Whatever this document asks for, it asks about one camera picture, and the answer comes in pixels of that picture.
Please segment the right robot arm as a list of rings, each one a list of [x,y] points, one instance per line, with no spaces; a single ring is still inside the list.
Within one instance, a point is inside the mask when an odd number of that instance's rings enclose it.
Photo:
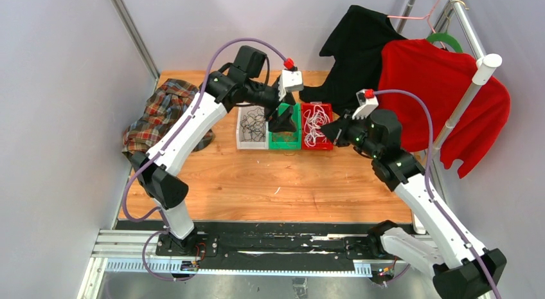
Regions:
[[[396,256],[429,277],[441,298],[479,298],[498,293],[506,266],[499,249],[488,249],[464,227],[427,178],[427,171],[401,147],[402,125],[394,112],[379,109],[363,120],[345,114],[321,127],[338,147],[351,145],[370,158],[374,174],[394,192],[431,236],[430,246],[384,221],[368,232],[367,248],[375,258]]]

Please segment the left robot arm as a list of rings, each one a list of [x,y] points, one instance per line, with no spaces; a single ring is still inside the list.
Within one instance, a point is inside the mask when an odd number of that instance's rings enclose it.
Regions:
[[[289,58],[272,85],[256,82],[268,59],[256,48],[241,46],[233,62],[208,73],[201,91],[165,136],[146,152],[130,157],[135,170],[130,181],[138,181],[156,203],[166,226],[163,238],[182,256],[198,247],[197,230],[185,203],[189,187],[177,177],[187,157],[234,107],[244,103],[263,107],[265,119],[270,120],[292,92],[303,88],[301,71]]]

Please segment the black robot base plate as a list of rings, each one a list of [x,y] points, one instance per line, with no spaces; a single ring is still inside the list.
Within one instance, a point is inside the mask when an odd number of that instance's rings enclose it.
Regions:
[[[354,261],[401,264],[375,256],[366,240],[370,223],[197,221],[189,248],[160,235],[159,256],[186,257],[203,269],[255,271],[351,271]]]

